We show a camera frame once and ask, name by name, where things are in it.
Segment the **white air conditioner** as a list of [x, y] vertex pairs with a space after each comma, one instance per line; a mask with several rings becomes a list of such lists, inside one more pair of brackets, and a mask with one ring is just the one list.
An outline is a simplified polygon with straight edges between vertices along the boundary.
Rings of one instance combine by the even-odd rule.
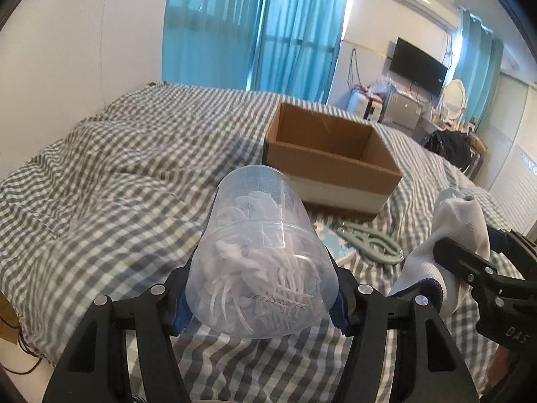
[[437, 0], [395, 0], [429, 19], [446, 32], [456, 32], [460, 28], [460, 14]]

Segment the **grey white sock bundle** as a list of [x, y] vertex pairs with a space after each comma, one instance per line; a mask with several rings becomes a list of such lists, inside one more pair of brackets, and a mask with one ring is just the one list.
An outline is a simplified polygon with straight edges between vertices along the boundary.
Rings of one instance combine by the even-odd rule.
[[423, 295], [441, 318], [447, 319], [461, 305], [470, 286], [468, 277], [455, 276], [435, 257], [456, 264], [461, 250], [489, 260], [487, 225], [474, 197], [447, 188], [434, 203], [431, 234], [407, 256], [389, 295], [400, 299]]

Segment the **blue side window curtain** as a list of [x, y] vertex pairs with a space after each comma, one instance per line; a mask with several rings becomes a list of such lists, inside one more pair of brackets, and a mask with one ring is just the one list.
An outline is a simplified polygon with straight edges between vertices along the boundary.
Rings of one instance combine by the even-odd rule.
[[503, 42], [469, 10], [462, 13], [461, 49], [453, 77], [465, 89], [464, 121], [478, 127], [491, 105], [498, 83]]

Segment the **silver mini fridge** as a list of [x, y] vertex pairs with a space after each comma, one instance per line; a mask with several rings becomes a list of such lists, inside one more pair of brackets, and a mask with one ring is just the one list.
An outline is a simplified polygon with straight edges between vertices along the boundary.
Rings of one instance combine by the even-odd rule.
[[391, 91], [384, 102], [382, 122], [413, 131], [422, 116], [422, 104], [413, 97]]

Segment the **blue curtain right panel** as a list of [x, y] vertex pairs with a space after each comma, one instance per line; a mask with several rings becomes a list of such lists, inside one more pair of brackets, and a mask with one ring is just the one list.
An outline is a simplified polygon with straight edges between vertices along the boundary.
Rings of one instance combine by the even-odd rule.
[[325, 103], [347, 0], [260, 0], [251, 88]]

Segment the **black wall television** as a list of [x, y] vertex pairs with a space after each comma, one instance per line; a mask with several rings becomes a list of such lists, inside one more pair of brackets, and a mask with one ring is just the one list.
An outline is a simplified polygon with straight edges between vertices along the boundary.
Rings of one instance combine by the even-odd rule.
[[412, 85], [439, 97], [448, 72], [447, 66], [410, 42], [398, 38], [390, 62], [390, 72]]

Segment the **blue curtain left panel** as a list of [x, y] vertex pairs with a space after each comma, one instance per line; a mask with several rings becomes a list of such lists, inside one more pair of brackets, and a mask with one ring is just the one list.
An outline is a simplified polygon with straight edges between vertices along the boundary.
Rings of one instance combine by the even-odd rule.
[[244, 89], [253, 62], [259, 0], [166, 0], [162, 79]]

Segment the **white suitcase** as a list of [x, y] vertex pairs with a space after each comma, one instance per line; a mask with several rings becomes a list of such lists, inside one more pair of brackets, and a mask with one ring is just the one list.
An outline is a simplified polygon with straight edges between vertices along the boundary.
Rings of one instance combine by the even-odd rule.
[[367, 96], [365, 93], [355, 90], [350, 94], [347, 111], [359, 118], [379, 122], [382, 107], [383, 104], [379, 97]]

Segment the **grey checked bed cover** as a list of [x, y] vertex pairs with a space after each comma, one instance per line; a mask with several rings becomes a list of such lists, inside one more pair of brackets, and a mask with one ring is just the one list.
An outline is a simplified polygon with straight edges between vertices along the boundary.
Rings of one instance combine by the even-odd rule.
[[[116, 99], [1, 184], [1, 290], [56, 363], [96, 296], [130, 299], [192, 253], [215, 189], [257, 164], [284, 97], [155, 84]], [[328, 402], [350, 340], [328, 319], [282, 339], [194, 323], [173, 348], [195, 399]]]

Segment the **brown cardboard box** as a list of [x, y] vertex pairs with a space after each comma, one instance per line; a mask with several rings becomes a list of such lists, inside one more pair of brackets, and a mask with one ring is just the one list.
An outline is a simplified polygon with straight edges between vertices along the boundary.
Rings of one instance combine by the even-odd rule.
[[308, 208], [360, 221], [377, 217], [402, 179], [369, 122], [289, 103], [276, 109], [262, 160], [289, 179]]

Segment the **plastic bag on fridge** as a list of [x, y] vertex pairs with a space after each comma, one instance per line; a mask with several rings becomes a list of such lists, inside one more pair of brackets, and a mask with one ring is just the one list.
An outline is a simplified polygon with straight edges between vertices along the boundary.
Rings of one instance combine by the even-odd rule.
[[396, 89], [390, 77], [380, 77], [369, 86], [371, 94], [385, 100]]

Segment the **white louvred wardrobe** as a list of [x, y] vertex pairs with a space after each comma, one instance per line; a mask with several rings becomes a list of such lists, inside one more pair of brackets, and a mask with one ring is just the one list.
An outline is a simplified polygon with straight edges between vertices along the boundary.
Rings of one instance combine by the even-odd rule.
[[494, 196], [511, 228], [535, 234], [536, 89], [501, 74], [478, 135], [487, 152], [476, 183]]

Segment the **blue curtain panel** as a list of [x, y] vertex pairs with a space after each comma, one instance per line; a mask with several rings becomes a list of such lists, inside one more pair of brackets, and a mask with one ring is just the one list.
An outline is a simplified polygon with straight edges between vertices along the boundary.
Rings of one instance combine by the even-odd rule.
[[325, 103], [347, 0], [260, 0], [251, 88]]
[[253, 62], [259, 0], [166, 0], [162, 79], [244, 89]]

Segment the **clear floss pick jar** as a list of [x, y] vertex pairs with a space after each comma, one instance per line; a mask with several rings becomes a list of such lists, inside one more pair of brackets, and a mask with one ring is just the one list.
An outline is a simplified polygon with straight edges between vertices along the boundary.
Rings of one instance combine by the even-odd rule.
[[194, 317], [237, 338], [282, 337], [326, 317], [338, 292], [330, 254], [283, 173], [253, 165], [227, 174], [191, 259]]

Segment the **blue patterned tissue pack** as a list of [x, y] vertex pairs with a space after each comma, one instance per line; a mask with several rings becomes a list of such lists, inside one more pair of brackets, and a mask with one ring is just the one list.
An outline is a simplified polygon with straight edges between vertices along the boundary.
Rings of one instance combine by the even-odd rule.
[[355, 248], [321, 221], [314, 224], [315, 232], [336, 262], [343, 264], [352, 258]]

